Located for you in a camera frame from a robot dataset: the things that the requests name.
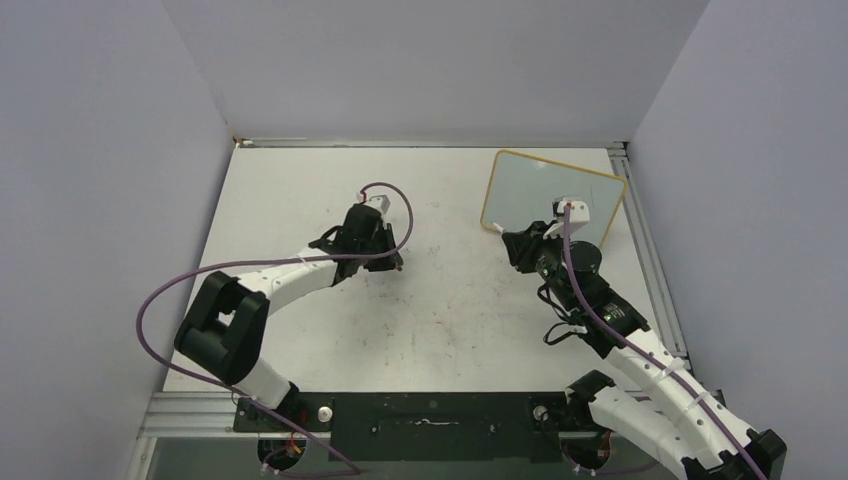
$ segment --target screw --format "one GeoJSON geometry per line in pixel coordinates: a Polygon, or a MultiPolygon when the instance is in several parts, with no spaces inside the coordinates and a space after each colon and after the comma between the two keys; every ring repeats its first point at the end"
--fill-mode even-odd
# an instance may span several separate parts
{"type": "Polygon", "coordinates": [[[548,409],[544,405],[539,405],[533,409],[533,418],[541,421],[542,418],[548,416],[548,409]]]}
{"type": "Polygon", "coordinates": [[[327,423],[333,418],[333,409],[330,407],[321,407],[318,409],[318,421],[327,423]]]}

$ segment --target white wall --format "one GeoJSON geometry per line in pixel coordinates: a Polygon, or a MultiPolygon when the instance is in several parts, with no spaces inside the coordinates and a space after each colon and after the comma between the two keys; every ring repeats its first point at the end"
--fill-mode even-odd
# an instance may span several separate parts
{"type": "Polygon", "coordinates": [[[230,145],[158,0],[0,2],[0,478],[124,475],[230,145]]]}
{"type": "Polygon", "coordinates": [[[630,138],[707,0],[163,0],[243,137],[630,138]]]}
{"type": "Polygon", "coordinates": [[[713,0],[630,145],[696,372],[845,477],[848,3],[713,0]]]}

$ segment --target metal frame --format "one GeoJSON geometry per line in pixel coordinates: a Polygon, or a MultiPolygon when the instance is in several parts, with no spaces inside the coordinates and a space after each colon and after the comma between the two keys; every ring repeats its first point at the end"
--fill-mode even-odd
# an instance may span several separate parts
{"type": "Polygon", "coordinates": [[[657,318],[660,338],[662,338],[663,343],[667,346],[674,348],[672,353],[675,356],[687,357],[688,350],[686,349],[686,343],[683,341],[683,332],[680,329],[677,313],[674,310],[671,293],[668,290],[668,283],[665,280],[665,274],[663,273],[659,255],[654,245],[654,239],[645,221],[645,212],[642,210],[642,204],[639,202],[639,194],[630,172],[630,162],[627,159],[627,152],[618,149],[608,149],[608,151],[613,172],[616,175],[625,177],[627,183],[630,185],[624,197],[624,213],[627,215],[630,223],[630,231],[633,234],[633,241],[636,244],[639,263],[642,264],[642,273],[645,276],[648,295],[651,298],[651,304],[657,318]]]}
{"type": "MultiPolygon", "coordinates": [[[[408,142],[304,138],[237,139],[237,148],[606,148],[613,172],[627,178],[623,206],[636,244],[639,262],[648,287],[648,294],[657,318],[657,329],[663,342],[673,348],[672,354],[688,357],[686,344],[678,323],[668,284],[665,281],[656,247],[645,222],[635,183],[630,173],[627,152],[622,142],[569,141],[497,141],[497,142],[408,142]]],[[[641,392],[629,392],[639,397],[641,392]]],[[[236,405],[229,393],[223,392],[155,392],[151,395],[138,440],[127,470],[127,480],[147,478],[153,461],[156,439],[181,438],[283,438],[287,433],[237,433],[232,430],[236,405]]],[[[328,438],[329,433],[316,432],[328,438]]],[[[577,438],[583,432],[563,432],[563,438],[577,438]]]]}

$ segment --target robotic arm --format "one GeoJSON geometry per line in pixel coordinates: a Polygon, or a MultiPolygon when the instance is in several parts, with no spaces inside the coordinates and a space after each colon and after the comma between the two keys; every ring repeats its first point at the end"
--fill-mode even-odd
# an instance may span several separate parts
{"type": "Polygon", "coordinates": [[[757,432],[736,417],[709,396],[680,359],[671,357],[645,318],[598,274],[597,247],[571,242],[573,276],[569,275],[563,240],[557,237],[565,223],[579,228],[588,222],[586,204],[560,198],[553,203],[553,213],[553,222],[536,221],[523,232],[502,233],[510,264],[520,273],[540,275],[545,282],[540,297],[545,298],[543,290],[553,292],[561,311],[567,312],[563,318],[571,326],[567,335],[577,335],[621,370],[665,415],[640,405],[609,377],[592,371],[566,390],[575,420],[618,431],[681,479],[758,478],[734,443],[743,447],[766,478],[780,478],[786,444],[773,431],[757,432]],[[585,304],[606,327],[593,321],[585,304]]]}
{"type": "Polygon", "coordinates": [[[332,287],[360,267],[380,272],[400,270],[399,253],[371,260],[361,255],[395,248],[385,195],[354,204],[344,223],[310,242],[297,257],[333,255],[334,259],[265,268],[231,277],[214,272],[204,280],[174,339],[177,351],[227,385],[255,397],[262,405],[286,413],[297,387],[260,356],[265,322],[298,298],[332,287]],[[232,314],[229,325],[219,315],[232,314]]]}

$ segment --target white connector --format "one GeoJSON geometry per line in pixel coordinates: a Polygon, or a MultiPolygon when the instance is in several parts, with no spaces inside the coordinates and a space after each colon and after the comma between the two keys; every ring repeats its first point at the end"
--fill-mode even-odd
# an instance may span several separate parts
{"type": "Polygon", "coordinates": [[[589,223],[589,206],[586,205],[586,202],[576,198],[560,197],[554,200],[554,215],[557,221],[545,232],[545,238],[558,238],[562,236],[562,220],[565,216],[565,209],[569,207],[568,224],[571,226],[572,234],[583,225],[589,223]]]}

